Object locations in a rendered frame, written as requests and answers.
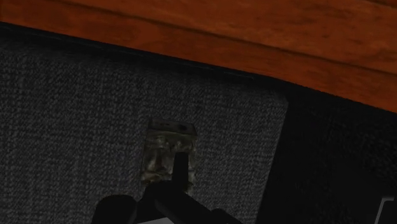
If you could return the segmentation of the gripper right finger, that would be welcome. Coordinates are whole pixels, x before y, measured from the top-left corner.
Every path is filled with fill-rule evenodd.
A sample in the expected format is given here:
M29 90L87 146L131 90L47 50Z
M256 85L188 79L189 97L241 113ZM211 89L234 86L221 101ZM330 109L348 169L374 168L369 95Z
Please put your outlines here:
M242 224L222 209L210 210L197 202L185 193L187 186L188 154L178 152L171 180L150 184L144 196L174 224Z

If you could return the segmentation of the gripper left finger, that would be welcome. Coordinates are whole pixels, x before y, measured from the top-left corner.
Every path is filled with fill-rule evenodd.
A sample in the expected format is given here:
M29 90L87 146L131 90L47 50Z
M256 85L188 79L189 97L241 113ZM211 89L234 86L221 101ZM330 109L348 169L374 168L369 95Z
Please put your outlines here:
M94 211L92 224L134 224L137 202L130 195L109 195L101 199Z

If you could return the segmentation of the dark grey fabric sofa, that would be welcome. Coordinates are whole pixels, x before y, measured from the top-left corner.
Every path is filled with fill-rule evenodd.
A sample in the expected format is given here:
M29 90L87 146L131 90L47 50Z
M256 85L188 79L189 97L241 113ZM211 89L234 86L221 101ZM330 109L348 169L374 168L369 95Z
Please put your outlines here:
M197 130L193 197L242 224L397 224L397 114L273 78L0 22L0 224L138 199L150 118Z

